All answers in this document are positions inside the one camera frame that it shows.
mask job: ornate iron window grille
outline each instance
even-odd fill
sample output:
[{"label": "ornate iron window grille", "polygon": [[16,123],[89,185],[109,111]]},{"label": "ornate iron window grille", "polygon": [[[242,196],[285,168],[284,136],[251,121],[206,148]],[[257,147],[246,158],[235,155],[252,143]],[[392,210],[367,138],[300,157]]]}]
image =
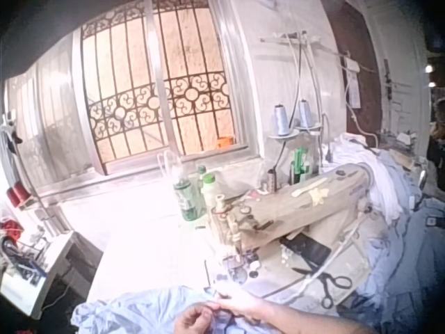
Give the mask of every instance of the ornate iron window grille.
[{"label": "ornate iron window grille", "polygon": [[[233,115],[230,105],[229,89],[227,87],[227,78],[224,70],[221,71],[208,71],[206,52],[204,50],[204,42],[202,40],[202,34],[200,30],[200,23],[197,16],[197,9],[209,8],[207,0],[154,0],[154,13],[159,20],[159,33],[160,40],[162,41],[165,70],[167,78],[164,79],[164,85],[168,98],[168,104],[170,107],[170,117],[174,120],[177,126],[177,142],[178,146],[183,154],[188,154],[186,141],[187,137],[191,134],[187,133],[186,129],[181,128],[180,119],[193,116],[196,126],[196,131],[199,140],[200,151],[204,151],[204,142],[202,127],[198,121],[199,115],[206,113],[213,116],[214,129],[216,132],[216,138],[220,138],[220,131],[218,128],[218,111],[230,111],[230,121],[233,127]],[[200,53],[202,55],[204,63],[204,71],[201,73],[190,74],[188,69],[188,62],[186,57],[186,49],[184,46],[184,37],[181,31],[181,22],[179,19],[179,12],[181,10],[188,10],[192,12],[193,19],[195,21],[197,36],[199,40]],[[179,27],[179,39],[181,42],[181,52],[185,63],[186,75],[180,77],[172,77],[170,72],[169,59],[167,57],[168,50],[166,49],[166,36],[163,27],[163,13],[174,12]],[[135,86],[133,79],[133,71],[131,67],[131,57],[129,54],[129,37],[127,23],[140,19],[143,23],[143,41],[145,50],[145,59],[147,62],[149,82],[142,86]],[[144,152],[149,152],[151,149],[147,145],[146,136],[151,136],[144,131],[143,127],[148,125],[156,125],[158,127],[160,138],[156,138],[160,141],[159,146],[156,149],[165,147],[168,145],[164,138],[162,129],[162,115],[160,112],[159,98],[156,93],[156,85],[152,79],[152,74],[149,68],[149,56],[147,54],[147,45],[145,39],[145,11],[144,2],[141,0],[128,3],[111,10],[96,19],[83,25],[81,29],[81,41],[87,38],[94,38],[95,42],[95,67],[97,75],[97,83],[99,89],[99,100],[92,101],[88,99],[88,117],[90,119],[90,126],[95,140],[96,148],[99,151],[98,141],[109,138],[111,144],[111,150],[113,152],[113,158],[108,161],[104,161],[103,157],[99,154],[102,163],[115,161],[120,159],[116,154],[116,147],[111,141],[111,137],[123,134],[127,151],[129,156],[134,155],[131,153],[131,147],[127,138],[127,132],[135,129],[139,129],[142,135]],[[131,88],[117,93],[117,75],[115,71],[115,60],[113,59],[113,38],[111,35],[111,28],[117,25],[123,24],[125,28],[125,39],[127,49],[127,60],[130,75]],[[97,34],[103,31],[109,31],[110,41],[110,55],[111,55],[111,69],[113,77],[113,87],[115,94],[110,97],[103,97],[100,74],[99,74],[99,59],[97,53]],[[82,53],[82,68],[84,69],[84,59]]]}]

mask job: white bottle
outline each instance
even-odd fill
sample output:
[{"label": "white bottle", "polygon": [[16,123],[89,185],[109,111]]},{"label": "white bottle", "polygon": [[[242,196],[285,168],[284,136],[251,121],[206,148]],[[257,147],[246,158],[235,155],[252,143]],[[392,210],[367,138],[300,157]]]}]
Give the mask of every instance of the white bottle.
[{"label": "white bottle", "polygon": [[208,209],[213,209],[216,206],[216,196],[221,194],[221,188],[216,181],[213,173],[207,173],[202,178],[202,195],[206,202]]}]

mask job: bottle cap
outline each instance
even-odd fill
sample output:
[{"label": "bottle cap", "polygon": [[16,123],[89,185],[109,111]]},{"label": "bottle cap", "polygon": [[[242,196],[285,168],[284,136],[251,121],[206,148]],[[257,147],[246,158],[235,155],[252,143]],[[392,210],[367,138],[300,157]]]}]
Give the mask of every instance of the bottle cap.
[{"label": "bottle cap", "polygon": [[197,167],[197,173],[198,174],[205,174],[207,172],[207,168],[204,165],[199,165]]},{"label": "bottle cap", "polygon": [[210,183],[214,183],[216,181],[216,178],[213,173],[209,173],[209,174],[204,175],[204,177],[202,178],[202,181],[205,184],[210,184]]}]

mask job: paper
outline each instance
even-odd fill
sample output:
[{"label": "paper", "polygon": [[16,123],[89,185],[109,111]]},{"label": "paper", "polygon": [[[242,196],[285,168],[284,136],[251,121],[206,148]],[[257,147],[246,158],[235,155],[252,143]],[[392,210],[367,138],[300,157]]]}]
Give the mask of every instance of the paper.
[{"label": "paper", "polygon": [[362,103],[360,101],[359,80],[357,78],[357,73],[348,72],[348,82],[349,105],[353,109],[360,109],[362,107]]}]

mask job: black scissors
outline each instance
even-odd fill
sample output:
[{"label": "black scissors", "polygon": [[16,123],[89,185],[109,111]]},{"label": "black scissors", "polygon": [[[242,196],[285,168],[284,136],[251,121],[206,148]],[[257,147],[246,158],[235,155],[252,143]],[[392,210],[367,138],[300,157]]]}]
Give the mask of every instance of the black scissors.
[{"label": "black scissors", "polygon": [[[301,273],[302,275],[313,275],[315,273],[315,271],[299,268],[292,268],[292,270],[296,271],[297,273]],[[325,297],[321,300],[321,306],[323,306],[323,308],[326,310],[329,310],[332,308],[332,306],[334,306],[334,299],[329,293],[329,287],[327,286],[328,281],[340,289],[350,289],[353,287],[352,280],[346,276],[332,277],[332,275],[329,273],[322,273],[318,279],[323,284],[323,288],[325,290]]]}]

